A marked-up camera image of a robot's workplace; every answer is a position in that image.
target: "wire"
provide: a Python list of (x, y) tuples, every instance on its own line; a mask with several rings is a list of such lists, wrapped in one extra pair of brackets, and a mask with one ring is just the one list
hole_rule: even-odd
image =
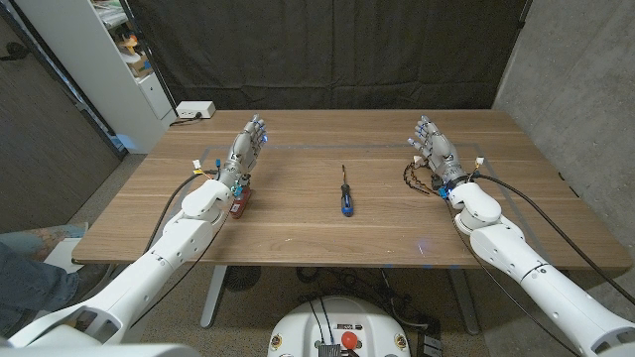
[(311, 311), (314, 312), (314, 316), (316, 317), (317, 327), (319, 327), (319, 336), (321, 337), (321, 343), (324, 343), (324, 334), (321, 332), (321, 324), (319, 323), (318, 315), (316, 314), (316, 310), (314, 309), (314, 305), (309, 300), (309, 305), (311, 306)]
[(498, 288), (500, 288), (500, 290), (505, 293), (505, 295), (510, 298), (512, 301), (514, 301), (514, 303), (516, 304), (516, 306), (518, 306), (518, 308), (520, 308), (523, 312), (525, 312), (525, 314), (532, 319), (532, 321), (534, 321), (534, 323), (536, 323), (536, 325), (538, 325), (538, 327), (542, 328), (543, 331), (547, 332), (547, 334), (549, 334), (554, 340), (556, 340), (556, 342), (558, 342), (561, 346), (565, 347), (568, 352), (570, 352), (572, 355), (574, 356), (579, 356), (575, 351), (573, 351), (572, 349), (570, 349), (568, 346), (565, 345), (564, 342), (562, 342), (558, 337), (556, 337), (556, 335), (554, 335), (550, 330), (547, 329), (547, 327), (545, 327), (542, 323), (540, 323), (534, 316), (532, 316), (531, 313), (529, 313), (529, 311), (527, 311), (521, 304), (519, 304), (514, 297), (511, 296), (511, 294), (509, 294), (507, 292), (507, 290), (505, 288), (503, 288), (502, 285), (500, 285), (500, 283), (498, 283), (498, 281), (496, 280), (496, 278), (494, 278), (494, 276), (489, 272), (489, 270), (487, 268), (485, 268), (485, 266), (480, 262), (480, 260), (476, 257), (476, 254), (472, 251), (471, 247), (465, 242), (465, 240), (463, 240), (463, 236), (461, 235), (460, 231), (458, 230), (458, 227), (456, 227), (456, 222), (454, 222), (454, 217), (452, 216), (452, 210), (451, 207), (449, 206), (449, 203), (447, 202), (447, 200), (444, 201), (445, 205), (447, 206), (447, 212), (449, 212), (449, 218), (452, 221), (452, 225), (454, 226), (454, 230), (456, 230), (456, 233), (458, 234), (458, 238), (460, 239), (460, 241), (463, 243), (463, 245), (465, 245), (465, 247), (467, 248), (467, 251), (472, 255), (472, 257), (474, 257), (474, 259), (476, 260), (476, 262), (478, 263), (478, 265), (483, 268), (483, 270), (485, 271), (485, 273), (487, 273), (487, 275), (489, 276), (489, 278), (491, 278), (491, 280), (498, 286)]
[[(324, 289), (318, 279), (320, 276), (320, 274), (318, 273), (319, 270), (328, 271), (333, 277), (335, 277), (335, 279), (338, 282), (338, 286), (341, 288), (331, 287), (328, 290)], [(317, 271), (315, 271), (312, 275), (306, 275), (304, 273), (304, 268), (297, 268), (296, 273), (298, 275), (298, 279), (303, 283), (308, 284), (308, 283), (316, 282), (317, 285), (319, 286), (319, 291), (320, 291), (320, 294), (300, 297), (299, 298), (300, 303), (304, 303), (310, 299), (318, 298), (320, 295), (322, 296), (348, 295), (348, 296), (361, 298), (363, 300), (372, 301), (375, 305), (380, 306), (383, 310), (385, 310), (389, 314), (394, 315), (399, 313), (398, 311), (400, 310), (403, 311), (404, 309), (409, 308), (417, 314), (418, 318), (422, 318), (422, 316), (424, 318), (427, 318), (415, 306), (410, 304), (410, 297), (408, 295), (400, 296), (396, 294), (390, 288), (382, 289), (381, 287), (373, 285), (363, 280), (362, 278), (358, 277), (357, 271), (354, 269), (345, 268), (342, 271), (340, 271), (339, 269), (335, 269), (335, 268), (317, 268)], [(369, 289), (372, 292), (372, 294), (361, 288)], [(402, 302), (402, 306), (400, 306), (399, 308), (397, 307), (397, 304), (395, 303), (397, 299), (399, 299)]]
[[(407, 173), (410, 171), (410, 180), (408, 180)], [(415, 176), (415, 163), (409, 163), (404, 169), (404, 182), (408, 185), (409, 188), (421, 192), (423, 194), (434, 194), (439, 195), (434, 190), (429, 188), (425, 183), (421, 182), (417, 176)], [(420, 187), (416, 187), (412, 184), (412, 182), (418, 184)]]
[(464, 183), (468, 183), (472, 179), (472, 177), (476, 174), (476, 170), (478, 170), (478, 168), (474, 169), (474, 171), (472, 171), (472, 173), (469, 174), (469, 176), (465, 179)]
[(531, 198), (529, 198), (525, 193), (521, 192), (520, 190), (518, 190), (517, 188), (511, 186), (510, 184), (507, 184), (505, 182), (503, 182), (502, 180), (498, 179), (498, 178), (493, 178), (493, 177), (489, 177), (486, 175), (481, 175), (481, 174), (477, 174), (473, 176), (476, 179), (489, 179), (491, 181), (494, 181), (500, 185), (502, 185), (503, 187), (513, 191), (514, 193), (518, 194), (519, 196), (521, 196), (524, 200), (526, 200), (529, 204), (531, 204), (532, 207), (534, 207), (534, 209), (536, 209), (536, 211), (538, 213), (540, 213), (541, 216), (543, 216), (543, 218), (545, 218), (545, 220), (547, 221), (547, 223), (549, 223), (555, 230), (556, 232), (558, 232), (558, 234), (561, 235), (561, 237), (563, 237), (563, 239), (565, 239), (565, 241), (567, 243), (569, 243), (569, 245), (598, 273), (600, 274), (609, 284), (611, 284), (617, 291), (619, 291), (620, 294), (622, 294), (626, 299), (628, 299), (632, 304), (635, 305), (635, 297), (631, 296), (630, 294), (628, 294), (628, 292), (626, 292), (622, 287), (619, 286), (619, 284), (615, 283), (609, 276), (606, 275), (606, 273), (604, 273), (604, 271), (598, 267), (595, 263), (593, 263), (593, 261), (581, 250), (579, 249), (579, 247), (573, 242), (573, 240), (571, 238), (569, 238), (569, 236), (547, 215), (547, 213), (545, 213), (539, 206), (538, 204), (536, 204)]
[[(207, 174), (216, 174), (216, 171), (208, 170), (208, 171), (205, 171), (204, 173), (206, 175)], [(157, 221), (157, 224), (155, 225), (155, 229), (152, 231), (152, 234), (150, 235), (150, 239), (148, 240), (148, 244), (146, 244), (146, 248), (143, 251), (144, 254), (147, 253), (150, 250), (150, 248), (152, 247), (152, 241), (154, 240), (155, 236), (157, 235), (157, 232), (159, 231), (159, 228), (161, 227), (161, 223), (163, 222), (163, 219), (166, 216), (166, 213), (168, 212), (168, 209), (170, 208), (170, 205), (172, 204), (172, 201), (175, 199), (177, 194), (179, 194), (179, 192), (183, 189), (183, 187), (186, 186), (186, 184), (190, 183), (190, 181), (192, 181), (193, 179), (196, 179), (200, 175), (201, 174), (194, 174), (194, 175), (190, 176), (189, 178), (186, 178), (186, 180), (183, 181), (179, 185), (179, 187), (177, 187), (177, 189), (175, 189), (175, 191), (172, 193), (172, 195), (170, 196), (170, 199), (168, 199), (168, 203), (166, 203), (166, 205), (163, 207), (163, 212), (161, 212), (161, 217), (159, 217), (159, 220)]]
[(207, 249), (209, 249), (209, 247), (211, 246), (211, 243), (213, 243), (214, 239), (216, 239), (216, 236), (218, 235), (218, 233), (220, 232), (220, 228), (225, 224), (225, 221), (227, 220), (227, 217), (229, 217), (229, 213), (225, 214), (225, 218), (223, 219), (222, 223), (220, 224), (220, 226), (218, 227), (218, 230), (216, 231), (216, 233), (214, 234), (213, 237), (211, 237), (211, 240), (209, 241), (209, 244), (207, 244), (207, 247), (205, 247), (205, 249), (202, 251), (202, 253), (200, 253), (200, 256), (196, 259), (196, 261), (194, 261), (194, 263), (191, 265), (191, 267), (186, 271), (185, 274), (183, 274), (182, 277), (179, 278), (179, 280), (172, 285), (172, 287), (165, 293), (163, 294), (158, 300), (157, 302), (153, 303), (152, 306), (150, 306), (150, 308), (148, 308), (146, 310), (146, 312), (144, 312), (141, 316), (139, 316), (139, 318), (137, 318), (135, 320), (135, 322), (133, 324), (130, 325), (130, 328), (134, 327), (134, 325), (137, 324), (137, 322), (141, 321), (142, 318), (144, 318), (150, 311), (152, 311), (153, 308), (155, 308), (159, 302), (161, 302), (169, 293), (172, 292), (172, 290), (174, 290), (180, 282), (183, 281), (183, 279), (186, 278), (186, 276), (191, 272), (192, 269), (194, 269), (194, 267), (196, 266), (196, 263), (198, 263), (200, 261), (200, 258), (202, 258), (202, 256), (205, 255), (205, 253), (207, 252)]
[(201, 118), (202, 114), (200, 112), (196, 112), (196, 115), (194, 115), (193, 118), (187, 118), (187, 119), (182, 119), (182, 120), (177, 120), (176, 122), (170, 124), (170, 126), (181, 126), (181, 125), (191, 125), (191, 124), (196, 124), (198, 122), (200, 122), (202, 120)]
[(319, 297), (319, 303), (321, 303), (321, 310), (324, 312), (324, 317), (326, 317), (326, 324), (328, 325), (328, 332), (330, 333), (330, 344), (335, 344), (335, 339), (333, 338), (333, 331), (330, 329), (330, 321), (328, 321), (328, 315), (326, 314), (324, 301), (322, 301), (321, 297)]
[[(391, 289), (390, 283), (388, 283), (388, 276), (386, 275), (386, 272), (384, 272), (383, 268), (379, 268), (379, 271), (381, 272), (381, 275), (384, 278), (384, 282), (386, 283), (386, 288)], [(429, 327), (427, 323), (413, 323), (413, 322), (408, 322), (404, 320), (403, 318), (401, 318), (399, 314), (397, 313), (397, 309), (395, 308), (395, 300), (392, 297), (390, 297), (390, 306), (392, 308), (393, 315), (399, 322), (411, 327), (424, 328), (424, 329), (427, 329)]]

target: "white robot body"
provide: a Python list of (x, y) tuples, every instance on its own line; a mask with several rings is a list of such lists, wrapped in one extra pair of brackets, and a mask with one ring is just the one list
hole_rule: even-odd
[[(354, 333), (359, 341), (359, 348), (354, 352), (359, 356), (410, 356), (404, 330), (379, 307), (354, 297), (323, 297), (321, 300), (324, 309), (320, 300), (315, 299), (294, 308), (278, 322), (271, 334), (268, 356), (317, 357), (320, 327), (324, 344), (340, 344), (342, 350), (345, 349), (342, 335)], [(331, 332), (334, 343), (331, 343)]]

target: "screwdriver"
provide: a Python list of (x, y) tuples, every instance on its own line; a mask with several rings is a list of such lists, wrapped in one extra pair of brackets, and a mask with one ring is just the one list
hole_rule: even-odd
[(346, 169), (344, 165), (341, 166), (341, 171), (344, 175), (344, 184), (341, 186), (341, 212), (350, 217), (353, 215), (353, 201), (350, 197), (350, 186), (346, 184)]

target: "black curtain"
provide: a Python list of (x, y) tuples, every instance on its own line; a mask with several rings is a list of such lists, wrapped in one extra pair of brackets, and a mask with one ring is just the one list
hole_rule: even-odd
[(525, 0), (129, 1), (177, 103), (489, 108)]

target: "person's leg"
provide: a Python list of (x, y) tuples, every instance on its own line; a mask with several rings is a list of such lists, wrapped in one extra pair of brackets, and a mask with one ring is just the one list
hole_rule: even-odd
[(9, 337), (9, 331), (16, 326), (18, 322), (26, 316), (27, 312), (23, 308), (16, 308), (0, 303), (0, 336)]
[(72, 299), (77, 273), (33, 262), (0, 243), (0, 303), (17, 309), (55, 311)]

